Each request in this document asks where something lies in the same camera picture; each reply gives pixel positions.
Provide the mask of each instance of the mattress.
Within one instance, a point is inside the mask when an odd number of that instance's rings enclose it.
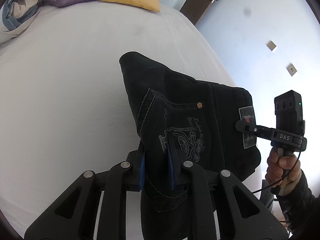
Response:
[[[109,170],[137,149],[119,65],[128,51],[234,86],[198,30],[165,6],[45,6],[0,46],[0,208],[20,235],[84,171]],[[128,239],[142,239],[139,198],[128,193]]]

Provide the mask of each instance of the black jacket sleeve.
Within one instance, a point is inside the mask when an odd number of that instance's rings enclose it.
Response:
[[[299,229],[299,226],[312,212],[316,201],[316,198],[308,188],[308,182],[303,171],[301,179],[294,190],[287,196],[277,196],[277,199],[287,221],[288,229],[292,233]]]

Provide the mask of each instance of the black cable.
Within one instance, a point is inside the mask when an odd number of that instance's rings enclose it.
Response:
[[[275,184],[278,184],[280,181],[282,181],[282,180],[285,179],[286,177],[288,177],[289,174],[291,173],[291,171],[293,171],[293,169],[296,167],[296,165],[297,165],[297,163],[298,163],[298,160],[299,160],[300,155],[301,155],[301,150],[302,150],[302,147],[300,147],[300,152],[299,152],[297,161],[296,161],[295,164],[293,165],[292,169],[289,170],[289,172],[288,172],[285,176],[283,176],[280,180],[276,181],[275,183],[270,184],[269,186],[266,186],[266,187],[264,187],[264,188],[262,188],[262,189],[259,189],[259,190],[256,190],[256,191],[252,192],[252,194],[255,194],[255,193],[258,193],[258,192],[260,192],[260,191],[262,191],[262,190],[265,190],[265,189],[267,189],[267,188],[270,188],[270,187],[274,186]]]

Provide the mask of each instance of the silver screw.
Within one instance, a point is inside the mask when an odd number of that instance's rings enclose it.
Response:
[[[85,171],[83,176],[85,178],[91,178],[93,176],[93,172],[92,171]]]
[[[221,175],[222,175],[223,177],[229,177],[229,176],[231,175],[231,173],[230,173],[230,171],[228,171],[228,170],[223,170],[223,171],[221,171]]]
[[[129,168],[130,167],[130,163],[129,162],[123,162],[123,163],[121,163],[121,167]]]
[[[183,166],[185,166],[185,167],[187,167],[187,168],[191,168],[191,167],[193,166],[193,162],[191,162],[191,161],[185,161],[185,162],[183,163]]]

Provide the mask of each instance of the person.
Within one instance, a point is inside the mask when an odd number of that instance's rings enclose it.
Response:
[[[283,169],[292,169],[296,161],[296,156],[278,158],[276,149],[272,148],[267,159],[268,169],[265,176],[268,184],[272,184],[281,179]],[[284,192],[282,195],[277,195],[277,199],[285,217],[288,230],[292,232],[293,235],[296,233],[302,235],[302,231],[304,231],[303,235],[311,235],[312,231],[316,232],[316,228],[312,228],[311,223],[315,222],[315,219],[312,217],[316,217],[318,220],[320,204],[319,201],[317,201],[318,198],[313,196],[311,190],[308,188],[307,179],[303,170],[300,168],[300,160],[289,174]]]

